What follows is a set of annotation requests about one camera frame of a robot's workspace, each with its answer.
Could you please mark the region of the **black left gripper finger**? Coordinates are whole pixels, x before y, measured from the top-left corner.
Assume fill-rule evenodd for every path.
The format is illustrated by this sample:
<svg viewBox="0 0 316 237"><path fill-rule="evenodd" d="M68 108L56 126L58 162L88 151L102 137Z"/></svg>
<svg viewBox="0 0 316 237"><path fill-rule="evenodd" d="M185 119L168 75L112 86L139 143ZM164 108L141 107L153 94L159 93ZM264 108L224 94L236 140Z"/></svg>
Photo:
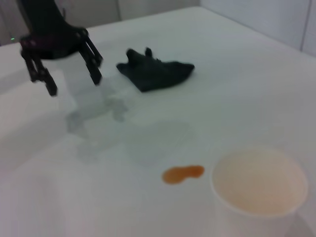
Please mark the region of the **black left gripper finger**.
<svg viewBox="0 0 316 237"><path fill-rule="evenodd" d="M99 85L102 79L102 74L99 68L102 65L103 57L89 38L88 31L81 31L82 44L79 48L79 53L83 57L90 77L95 85Z"/></svg>
<svg viewBox="0 0 316 237"><path fill-rule="evenodd" d="M57 86L41 59L32 51L22 48L21 56L25 60L32 83L43 82L50 96L57 95Z"/></svg>

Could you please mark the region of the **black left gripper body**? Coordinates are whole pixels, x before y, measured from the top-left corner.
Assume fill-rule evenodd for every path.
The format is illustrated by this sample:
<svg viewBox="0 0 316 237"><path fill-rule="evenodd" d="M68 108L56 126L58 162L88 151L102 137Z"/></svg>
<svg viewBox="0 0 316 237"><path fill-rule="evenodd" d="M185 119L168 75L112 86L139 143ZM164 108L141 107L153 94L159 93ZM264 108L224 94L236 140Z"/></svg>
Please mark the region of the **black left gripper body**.
<svg viewBox="0 0 316 237"><path fill-rule="evenodd" d="M53 0L18 0L19 10L29 29L21 37L21 54L55 60L79 52L86 46L85 28L70 25Z"/></svg>

